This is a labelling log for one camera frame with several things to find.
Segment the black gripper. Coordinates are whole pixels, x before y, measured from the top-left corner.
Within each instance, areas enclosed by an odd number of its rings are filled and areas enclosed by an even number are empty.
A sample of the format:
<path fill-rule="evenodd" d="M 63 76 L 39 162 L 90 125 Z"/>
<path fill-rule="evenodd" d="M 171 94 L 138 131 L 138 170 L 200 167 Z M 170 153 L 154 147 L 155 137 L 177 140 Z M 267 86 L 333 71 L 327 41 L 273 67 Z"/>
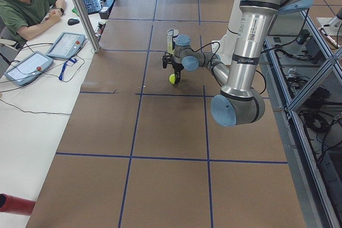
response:
<path fill-rule="evenodd" d="M 183 65 L 173 62 L 172 67 L 174 69 L 174 84 L 179 84 L 181 80 L 181 71 L 183 70 Z"/>

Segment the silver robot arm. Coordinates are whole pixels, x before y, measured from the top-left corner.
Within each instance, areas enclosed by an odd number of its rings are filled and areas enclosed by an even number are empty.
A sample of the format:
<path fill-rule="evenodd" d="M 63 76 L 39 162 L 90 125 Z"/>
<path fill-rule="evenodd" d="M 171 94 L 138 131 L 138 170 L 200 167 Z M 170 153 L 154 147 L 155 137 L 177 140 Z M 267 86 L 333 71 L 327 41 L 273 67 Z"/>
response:
<path fill-rule="evenodd" d="M 221 86 L 220 93 L 211 101 L 215 122 L 223 127 L 233 127 L 258 121 L 265 112 L 261 95 L 252 88 L 254 74 L 259 64 L 262 46 L 277 14 L 306 10 L 314 0 L 240 0 L 242 12 L 238 22 L 237 37 L 227 67 L 217 53 L 200 53 L 190 46 L 190 37 L 179 35 L 174 53 L 163 56 L 163 66 L 174 68 L 175 82 L 179 83 L 181 70 L 194 71 L 207 68 Z"/>

